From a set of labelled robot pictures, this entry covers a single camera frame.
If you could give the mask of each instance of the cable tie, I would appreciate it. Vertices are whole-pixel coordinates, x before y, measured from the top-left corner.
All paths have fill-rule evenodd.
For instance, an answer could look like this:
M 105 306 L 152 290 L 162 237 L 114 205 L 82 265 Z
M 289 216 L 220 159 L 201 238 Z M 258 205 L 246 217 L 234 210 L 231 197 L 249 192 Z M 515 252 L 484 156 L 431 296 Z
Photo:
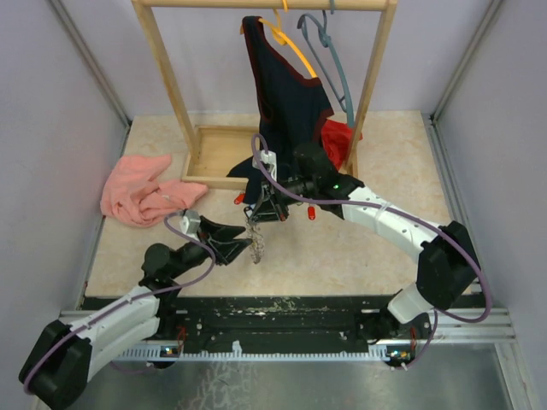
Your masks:
M 391 205 L 391 202 L 384 202 L 384 205 L 378 209 L 376 215 L 374 216 L 374 232 L 378 233 L 379 230 L 379 217 L 384 213 L 384 211 Z

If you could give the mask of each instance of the wooden rack pole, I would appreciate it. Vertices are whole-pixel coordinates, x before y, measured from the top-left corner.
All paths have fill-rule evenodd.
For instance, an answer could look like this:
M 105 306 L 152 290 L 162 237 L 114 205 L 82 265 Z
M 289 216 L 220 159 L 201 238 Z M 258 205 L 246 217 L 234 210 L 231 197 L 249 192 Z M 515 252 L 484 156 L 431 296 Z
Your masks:
M 168 92 L 169 100 L 173 106 L 173 111 L 177 117 L 180 128 L 184 133 L 186 145 L 188 145 L 188 151 L 191 153 L 192 160 L 199 158 L 200 144 L 197 141 L 196 133 L 188 117 L 186 111 L 185 102 L 180 94 L 179 85 L 177 79 L 174 76 L 171 62 L 169 61 L 168 53 L 165 50 L 165 44 L 160 34 L 160 29 L 157 26 L 156 18 L 152 12 L 152 8 L 144 6 L 139 1 L 133 0 L 133 7 L 137 13 L 140 25 L 143 28 L 144 35 L 148 40 L 154 59 L 162 75 L 163 84 Z
M 210 9 L 282 9 L 281 0 L 133 0 L 148 7 Z M 389 0 L 336 0 L 336 10 L 384 11 Z M 288 0 L 289 9 L 329 10 L 330 0 Z
M 359 107 L 357 108 L 356 123 L 351 133 L 346 166 L 353 162 L 353 158 L 355 158 L 356 155 L 357 142 L 359 141 L 362 126 L 365 122 L 365 117 L 367 116 L 368 106 L 370 105 L 370 99 L 373 95 L 374 84 L 376 83 L 376 78 L 378 77 L 379 66 L 382 62 L 382 57 L 384 56 L 385 45 L 387 44 L 387 38 L 390 34 L 391 23 L 393 22 L 393 15 L 395 14 L 396 8 L 397 0 L 387 0 L 387 7 L 379 18 L 373 51 L 370 56 L 370 62 L 368 63 L 367 76 L 365 77 L 361 98 L 359 99 Z

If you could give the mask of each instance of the wooden clothes rack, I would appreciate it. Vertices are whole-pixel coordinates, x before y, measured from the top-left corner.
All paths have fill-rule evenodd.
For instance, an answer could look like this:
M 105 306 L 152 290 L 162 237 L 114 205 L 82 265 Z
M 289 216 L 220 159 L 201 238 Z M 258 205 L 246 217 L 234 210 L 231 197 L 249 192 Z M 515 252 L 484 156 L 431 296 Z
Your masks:
M 190 122 L 173 67 L 160 34 L 153 7 L 193 7 L 215 9 L 281 9 L 282 0 L 132 0 L 144 35 L 162 75 L 163 84 L 188 145 L 188 156 L 181 175 L 184 181 L 198 182 L 210 188 L 243 190 L 245 178 L 228 178 L 233 166 L 251 155 L 250 137 L 258 126 L 194 126 Z M 329 10 L 330 0 L 289 0 L 291 9 Z M 344 171 L 357 177 L 356 146 L 367 115 L 368 105 L 378 77 L 379 66 L 391 29 L 397 0 L 336 0 L 336 10 L 374 11 L 381 16 L 374 38 L 367 76 L 356 112 L 355 127 Z

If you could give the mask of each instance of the white wall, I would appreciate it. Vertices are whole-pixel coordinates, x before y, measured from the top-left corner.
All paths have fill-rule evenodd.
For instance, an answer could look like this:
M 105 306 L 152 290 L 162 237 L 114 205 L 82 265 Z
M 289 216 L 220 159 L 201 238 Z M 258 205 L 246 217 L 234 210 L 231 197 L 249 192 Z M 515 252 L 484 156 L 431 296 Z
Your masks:
M 399 2 L 371 108 L 420 109 L 431 113 L 487 4 L 487 0 Z M 128 114 L 133 117 L 171 113 L 131 2 L 70 0 L 65 5 Z M 256 112 L 254 81 L 238 29 L 245 15 L 263 15 L 274 20 L 274 14 L 269 10 L 155 11 L 187 108 Z M 313 56 L 296 29 L 301 13 L 294 10 L 282 15 L 283 27 L 313 63 Z M 328 31 L 357 102 L 379 14 L 337 12 L 329 17 Z M 312 29 L 309 33 L 317 44 L 316 32 Z M 302 69 L 289 50 L 283 50 L 283 54 Z M 323 55 L 329 72 L 336 73 L 328 52 Z
M 40 332 L 73 308 L 124 128 L 46 1 L 0 13 L 0 408 Z
M 547 407 L 547 2 L 502 7 L 440 129 L 494 296 Z

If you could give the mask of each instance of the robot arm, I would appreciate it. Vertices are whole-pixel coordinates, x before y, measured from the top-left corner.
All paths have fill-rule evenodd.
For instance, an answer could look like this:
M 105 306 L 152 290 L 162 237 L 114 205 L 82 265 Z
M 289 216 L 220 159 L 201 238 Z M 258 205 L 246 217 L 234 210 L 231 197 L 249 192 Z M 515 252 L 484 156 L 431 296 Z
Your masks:
M 231 263 L 251 244 L 249 239 L 235 238 L 244 232 L 242 226 L 216 224 L 191 210 L 184 212 L 180 228 L 187 236 L 207 244 L 217 265 Z M 161 337 L 174 328 L 173 302 L 180 291 L 174 279 L 209 257 L 209 252 L 195 243 L 177 250 L 162 243 L 151 245 L 144 256 L 144 277 L 138 286 L 86 318 L 68 325 L 60 320 L 47 325 L 19 380 L 24 383 L 31 370 L 60 340 L 83 328 L 38 369 L 28 384 L 29 390 L 51 408 L 68 407 L 93 376 L 124 350 L 143 339 Z
M 384 321 L 385 324 L 391 323 L 391 328 L 396 331 L 399 325 L 410 322 L 432 308 L 447 310 L 475 280 L 473 268 L 463 257 L 442 237 L 423 225 L 439 229 L 477 261 L 465 226 L 455 221 L 448 226 L 440 226 L 411 215 L 415 220 L 425 222 L 422 225 L 400 214 L 394 214 L 393 210 L 399 213 L 403 211 L 376 195 L 359 179 L 339 173 L 329 161 L 326 152 L 316 143 L 302 144 L 295 149 L 294 154 L 302 175 L 281 182 L 282 187 L 291 194 L 311 199 L 370 203 L 367 207 L 352 203 L 320 206 L 342 220 L 375 231 L 398 246 L 417 263 L 418 274 L 415 283 L 394 295 L 385 309 L 380 311 L 377 320 Z M 254 207 L 247 207 L 245 213 L 251 224 L 283 221 L 289 216 L 288 206 L 296 202 L 293 197 L 284 194 L 265 180 L 257 204 Z

